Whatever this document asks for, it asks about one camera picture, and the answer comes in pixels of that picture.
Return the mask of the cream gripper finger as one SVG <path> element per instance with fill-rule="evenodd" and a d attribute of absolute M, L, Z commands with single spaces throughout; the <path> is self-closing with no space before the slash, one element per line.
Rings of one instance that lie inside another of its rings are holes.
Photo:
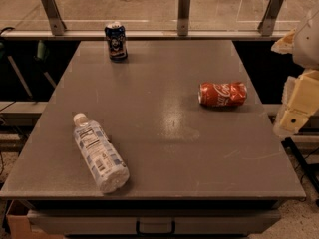
<path fill-rule="evenodd" d="M 291 54 L 293 51 L 294 36 L 295 29 L 292 29 L 272 45 L 271 51 L 282 55 Z"/>
<path fill-rule="evenodd" d="M 289 76 L 281 102 L 273 126 L 274 133 L 281 137 L 298 133 L 319 111 L 319 71 L 306 69 L 297 78 Z"/>

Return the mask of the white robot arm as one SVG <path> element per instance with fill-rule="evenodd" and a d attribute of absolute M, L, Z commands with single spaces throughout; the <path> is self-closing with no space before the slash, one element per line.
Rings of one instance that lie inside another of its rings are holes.
<path fill-rule="evenodd" d="M 298 77 L 287 78 L 274 123 L 276 135 L 289 136 L 298 133 L 319 111 L 319 5 L 276 41 L 271 50 L 291 54 L 293 62 L 304 69 Z"/>

